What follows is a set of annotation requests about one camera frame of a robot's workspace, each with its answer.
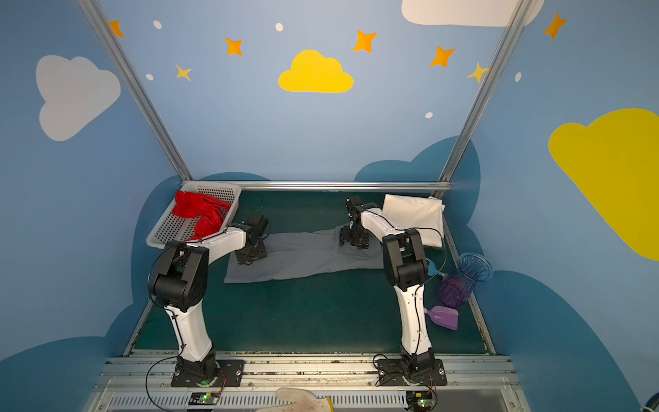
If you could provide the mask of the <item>grey t shirt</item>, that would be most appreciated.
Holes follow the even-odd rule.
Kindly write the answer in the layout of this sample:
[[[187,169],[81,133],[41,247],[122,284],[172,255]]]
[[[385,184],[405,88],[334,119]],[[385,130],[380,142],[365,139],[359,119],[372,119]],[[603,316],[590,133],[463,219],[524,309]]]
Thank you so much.
[[[381,244],[369,239],[367,249],[339,244],[340,227],[312,233],[275,233],[264,241],[267,256],[250,265],[228,261],[226,284],[261,283],[351,270],[384,268]]]

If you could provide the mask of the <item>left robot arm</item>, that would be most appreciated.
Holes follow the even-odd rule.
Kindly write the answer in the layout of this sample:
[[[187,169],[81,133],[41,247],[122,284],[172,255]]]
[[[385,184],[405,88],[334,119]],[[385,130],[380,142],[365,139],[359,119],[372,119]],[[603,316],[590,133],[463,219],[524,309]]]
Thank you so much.
[[[218,385],[224,373],[203,314],[209,266],[232,253],[242,265],[266,258],[264,240],[268,226],[265,216],[253,214],[211,236],[171,240],[166,244],[155,273],[149,277],[149,296],[167,313],[178,342],[173,387]]]

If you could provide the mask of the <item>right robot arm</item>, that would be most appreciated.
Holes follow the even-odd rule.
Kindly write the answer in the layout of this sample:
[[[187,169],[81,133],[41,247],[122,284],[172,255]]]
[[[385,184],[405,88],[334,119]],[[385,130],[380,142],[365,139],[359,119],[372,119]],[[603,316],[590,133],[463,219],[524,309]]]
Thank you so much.
[[[384,272],[393,286],[401,316],[401,375],[420,381],[436,367],[431,340],[424,319],[424,292],[428,262],[420,232],[399,228],[384,216],[376,204],[365,204],[360,197],[346,201],[349,223],[340,230],[339,245],[366,249],[370,239],[382,247]]]

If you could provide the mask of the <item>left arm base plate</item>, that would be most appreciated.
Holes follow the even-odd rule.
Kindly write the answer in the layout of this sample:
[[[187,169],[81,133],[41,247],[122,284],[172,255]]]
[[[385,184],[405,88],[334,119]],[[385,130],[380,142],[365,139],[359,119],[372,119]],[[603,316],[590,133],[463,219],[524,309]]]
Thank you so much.
[[[200,362],[177,359],[171,387],[209,388],[238,387],[242,381],[245,362],[243,360],[216,360],[209,358]]]

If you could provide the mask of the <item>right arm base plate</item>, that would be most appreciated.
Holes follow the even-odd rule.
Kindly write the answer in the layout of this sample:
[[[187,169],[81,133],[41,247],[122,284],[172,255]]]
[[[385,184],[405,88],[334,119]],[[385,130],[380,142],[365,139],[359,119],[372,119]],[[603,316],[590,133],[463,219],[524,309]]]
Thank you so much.
[[[447,377],[444,365],[436,361],[433,369],[426,372],[410,372],[408,365],[401,359],[378,357],[372,362],[376,369],[376,386],[446,386]]]

